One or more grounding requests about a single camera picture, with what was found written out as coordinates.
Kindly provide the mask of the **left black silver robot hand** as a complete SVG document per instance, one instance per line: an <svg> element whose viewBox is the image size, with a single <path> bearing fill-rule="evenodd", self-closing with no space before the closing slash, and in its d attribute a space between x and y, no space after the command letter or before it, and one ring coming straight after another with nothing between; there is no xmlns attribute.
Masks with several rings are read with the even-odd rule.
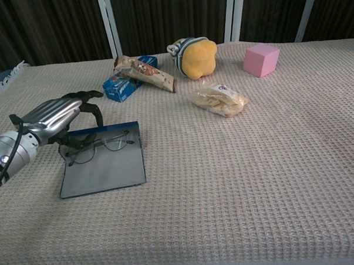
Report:
<svg viewBox="0 0 354 265"><path fill-rule="evenodd" d="M96 91L79 91L68 93L61 98L48 100L22 118L25 131L33 134L40 146L57 143L75 150L90 146L96 135L88 135L80 140L69 135L71 122L81 112L92 113L97 126L103 126L102 113L99 107L89 103L91 98L101 98L104 94Z"/></svg>

